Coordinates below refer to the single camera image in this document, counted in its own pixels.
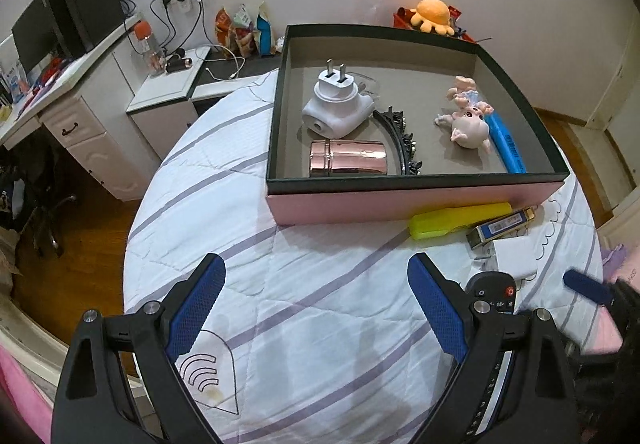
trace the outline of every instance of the wooden floor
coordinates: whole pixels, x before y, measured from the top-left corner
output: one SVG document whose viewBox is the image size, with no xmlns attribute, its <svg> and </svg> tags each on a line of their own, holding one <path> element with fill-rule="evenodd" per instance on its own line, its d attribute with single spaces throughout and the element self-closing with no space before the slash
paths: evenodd
<svg viewBox="0 0 640 444">
<path fill-rule="evenodd" d="M 593 212 L 596 226 L 611 218 L 598 196 L 597 185 L 568 134 L 568 125 L 551 117 L 543 122 L 566 153 Z M 79 197 L 67 204 L 58 222 L 60 242 L 65 254 L 58 259 L 50 247 L 39 258 L 27 230 L 17 250 L 13 296 L 20 308 L 53 335 L 68 343 L 89 308 L 104 315 L 122 313 L 122 265 L 126 238 L 138 202 L 120 202 L 105 191 L 65 151 L 71 188 Z M 135 375 L 130 357 L 125 358 L 127 373 Z"/>
</svg>

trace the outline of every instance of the metal bolt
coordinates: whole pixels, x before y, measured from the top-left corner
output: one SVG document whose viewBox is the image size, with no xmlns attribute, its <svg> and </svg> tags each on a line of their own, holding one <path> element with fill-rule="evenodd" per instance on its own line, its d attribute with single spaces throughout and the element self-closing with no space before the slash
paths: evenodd
<svg viewBox="0 0 640 444">
<path fill-rule="evenodd" d="M 536 316 L 538 316 L 542 321 L 549 321 L 551 319 L 551 312 L 547 309 L 538 309 L 536 310 Z"/>
<path fill-rule="evenodd" d="M 157 301 L 149 301 L 142 307 L 145 314 L 155 314 L 160 310 L 160 304 Z"/>
<path fill-rule="evenodd" d="M 88 310 L 87 312 L 82 314 L 82 319 L 86 323 L 91 323 L 92 321 L 95 321 L 97 317 L 98 317 L 98 311 L 95 309 Z"/>
<path fill-rule="evenodd" d="M 491 310 L 491 305 L 489 305 L 484 300 L 478 300 L 474 303 L 474 310 L 479 314 L 486 314 Z"/>
</svg>

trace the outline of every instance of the black monitor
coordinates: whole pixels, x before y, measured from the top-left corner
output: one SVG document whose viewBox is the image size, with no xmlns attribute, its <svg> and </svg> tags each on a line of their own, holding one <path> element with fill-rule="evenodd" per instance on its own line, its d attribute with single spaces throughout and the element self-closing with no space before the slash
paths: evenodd
<svg viewBox="0 0 640 444">
<path fill-rule="evenodd" d="M 20 63 L 26 73 L 40 63 L 57 44 L 44 0 L 33 0 L 12 28 Z"/>
</svg>

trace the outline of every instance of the box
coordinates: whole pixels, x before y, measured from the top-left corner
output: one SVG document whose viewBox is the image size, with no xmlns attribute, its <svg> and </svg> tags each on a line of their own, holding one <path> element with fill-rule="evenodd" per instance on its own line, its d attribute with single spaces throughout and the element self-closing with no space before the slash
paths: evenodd
<svg viewBox="0 0 640 444">
<path fill-rule="evenodd" d="M 310 145 L 318 135 L 302 125 L 302 107 L 318 74 L 332 58 L 370 82 L 376 106 L 404 111 L 414 134 L 421 175 L 398 172 L 390 136 L 367 119 L 346 136 L 385 143 L 384 176 L 308 176 Z M 455 104 L 447 90 L 457 75 L 472 77 L 481 99 L 511 131 L 527 173 L 507 173 L 493 150 L 466 150 L 437 127 L 438 114 Z M 569 170 L 540 118 L 516 85 L 478 44 L 413 30 L 346 24 L 287 28 L 278 74 L 266 175 L 267 202 L 280 225 L 401 220 L 445 207 L 509 202 L 514 209 L 540 204 L 558 190 Z"/>
</svg>

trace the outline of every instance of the white quilt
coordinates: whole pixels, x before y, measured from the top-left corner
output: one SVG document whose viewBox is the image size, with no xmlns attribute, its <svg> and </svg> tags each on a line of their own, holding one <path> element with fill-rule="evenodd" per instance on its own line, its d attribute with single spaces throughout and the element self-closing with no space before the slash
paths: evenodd
<svg viewBox="0 0 640 444">
<path fill-rule="evenodd" d="M 176 366 L 225 443 L 405 443 L 449 368 L 407 261 L 424 251 L 464 286 L 474 254 L 463 233 L 415 242 L 407 222 L 276 226 L 264 199 L 276 79 L 223 99 L 162 163 L 129 235 L 126 312 L 163 298 L 216 252 L 224 289 Z M 527 233 L 538 274 L 517 307 L 545 307 L 575 339 L 592 338 L 595 306 L 561 283 L 569 267 L 602 278 L 573 173 L 518 235 Z"/>
</svg>

